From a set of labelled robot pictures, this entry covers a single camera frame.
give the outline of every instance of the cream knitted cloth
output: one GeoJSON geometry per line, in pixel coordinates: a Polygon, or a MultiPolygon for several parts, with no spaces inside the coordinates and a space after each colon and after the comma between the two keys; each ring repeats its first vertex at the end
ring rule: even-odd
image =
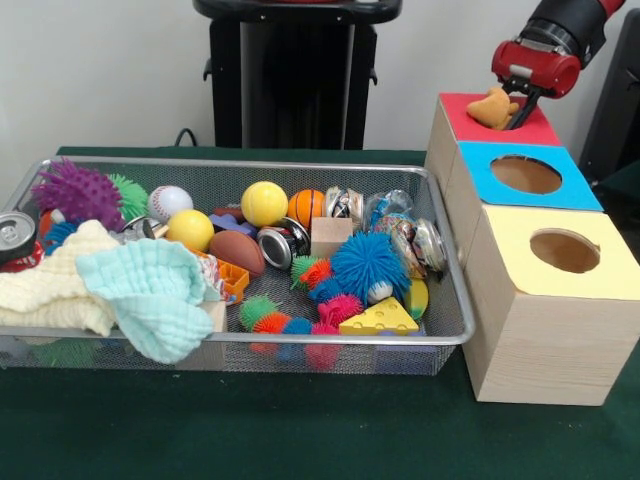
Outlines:
{"type": "Polygon", "coordinates": [[[90,220],[37,267],[0,274],[0,325],[81,328],[109,336],[115,315],[87,291],[76,258],[117,246],[100,222],[90,220]]]}

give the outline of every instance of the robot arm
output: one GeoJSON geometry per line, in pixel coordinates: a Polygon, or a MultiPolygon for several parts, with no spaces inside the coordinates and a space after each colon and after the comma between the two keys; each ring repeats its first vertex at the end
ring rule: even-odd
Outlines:
{"type": "Polygon", "coordinates": [[[540,97],[569,93],[604,45],[604,25],[626,0],[542,0],[524,30],[500,44],[492,71],[507,93],[527,103],[507,128],[520,127],[540,97]]]}

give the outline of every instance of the baseball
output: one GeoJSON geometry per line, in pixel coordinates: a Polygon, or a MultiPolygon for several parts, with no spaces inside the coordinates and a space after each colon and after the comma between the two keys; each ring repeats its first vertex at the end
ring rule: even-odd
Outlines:
{"type": "Polygon", "coordinates": [[[164,185],[149,195],[149,216],[165,224],[176,213],[192,209],[191,196],[180,187],[164,185]]]}

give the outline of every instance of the red box top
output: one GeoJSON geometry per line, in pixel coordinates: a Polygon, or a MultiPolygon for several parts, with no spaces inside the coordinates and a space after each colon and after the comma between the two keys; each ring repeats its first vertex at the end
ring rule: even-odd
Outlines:
{"type": "MultiPolygon", "coordinates": [[[[487,143],[520,143],[525,145],[562,146],[553,127],[545,117],[540,107],[531,113],[525,124],[516,130],[492,130],[476,122],[467,114],[467,105],[485,98],[484,94],[476,93],[442,93],[440,99],[447,113],[453,133],[459,142],[487,142],[487,143]]],[[[520,106],[526,101],[525,97],[511,97],[520,106]]]]}

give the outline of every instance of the white wall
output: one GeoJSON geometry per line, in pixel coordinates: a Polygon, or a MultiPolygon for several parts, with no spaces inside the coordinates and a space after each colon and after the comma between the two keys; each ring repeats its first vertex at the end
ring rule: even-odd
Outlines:
{"type": "MultiPolygon", "coordinates": [[[[367,148],[424,149],[437,93],[492,86],[495,48],[538,0],[404,3],[378,27],[367,148]]],[[[576,156],[631,7],[640,0],[607,25],[610,42],[570,96],[545,102],[576,156]]],[[[184,126],[212,144],[208,25],[190,0],[0,0],[0,205],[60,145],[168,145],[184,126]]]]}

